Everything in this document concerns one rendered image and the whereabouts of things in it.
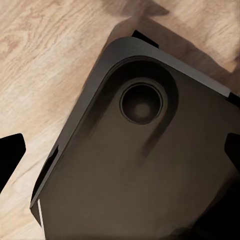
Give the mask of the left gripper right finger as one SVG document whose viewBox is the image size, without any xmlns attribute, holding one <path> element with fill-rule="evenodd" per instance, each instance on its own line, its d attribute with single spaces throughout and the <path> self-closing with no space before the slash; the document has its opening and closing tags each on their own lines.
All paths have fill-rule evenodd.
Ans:
<svg viewBox="0 0 240 240">
<path fill-rule="evenodd" d="M 235 165 L 240 173 L 240 135 L 235 133 L 229 133 L 227 135 L 224 151 Z"/>
</svg>

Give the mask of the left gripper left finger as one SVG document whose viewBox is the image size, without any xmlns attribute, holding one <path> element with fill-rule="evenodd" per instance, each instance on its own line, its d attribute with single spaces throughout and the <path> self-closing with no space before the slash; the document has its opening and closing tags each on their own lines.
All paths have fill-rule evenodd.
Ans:
<svg viewBox="0 0 240 240">
<path fill-rule="evenodd" d="M 22 133 L 0 138 L 0 194 L 26 152 Z"/>
</svg>

